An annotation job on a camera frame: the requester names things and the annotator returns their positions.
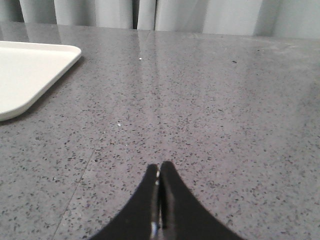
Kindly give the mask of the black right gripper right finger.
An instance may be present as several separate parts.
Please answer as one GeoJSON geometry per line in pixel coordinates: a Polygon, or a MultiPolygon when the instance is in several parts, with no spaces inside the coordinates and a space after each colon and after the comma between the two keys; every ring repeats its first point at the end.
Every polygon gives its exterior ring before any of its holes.
{"type": "Polygon", "coordinates": [[[159,198],[166,240],[242,239],[202,206],[170,161],[160,168],[159,198]]]}

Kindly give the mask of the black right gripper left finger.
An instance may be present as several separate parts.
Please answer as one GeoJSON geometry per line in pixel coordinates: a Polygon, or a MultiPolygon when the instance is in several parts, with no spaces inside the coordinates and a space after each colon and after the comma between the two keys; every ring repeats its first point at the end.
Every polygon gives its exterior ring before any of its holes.
{"type": "Polygon", "coordinates": [[[147,166],[142,181],[122,210],[92,240],[156,240],[160,219],[160,171],[147,166]]]}

